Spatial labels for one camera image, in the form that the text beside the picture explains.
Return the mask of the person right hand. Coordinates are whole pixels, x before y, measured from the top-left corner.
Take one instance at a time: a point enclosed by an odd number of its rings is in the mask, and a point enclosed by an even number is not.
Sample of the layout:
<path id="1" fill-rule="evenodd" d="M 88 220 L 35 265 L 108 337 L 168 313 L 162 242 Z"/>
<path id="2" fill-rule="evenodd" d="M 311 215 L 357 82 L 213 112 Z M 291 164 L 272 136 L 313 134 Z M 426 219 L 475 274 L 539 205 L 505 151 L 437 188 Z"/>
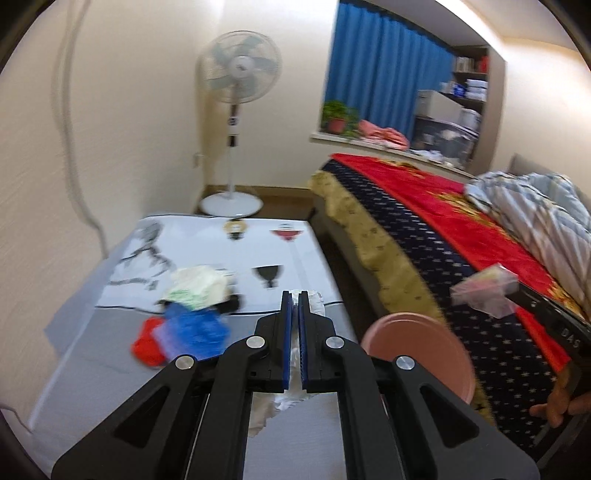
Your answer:
<path id="1" fill-rule="evenodd" d="M 589 414 L 591 411 L 590 393 L 586 392 L 574 398 L 567 389 L 572 376 L 572 368 L 565 367 L 558 375 L 547 402 L 532 406 L 529 410 L 530 414 L 546 419 L 552 428 L 559 427 L 566 415 Z"/>

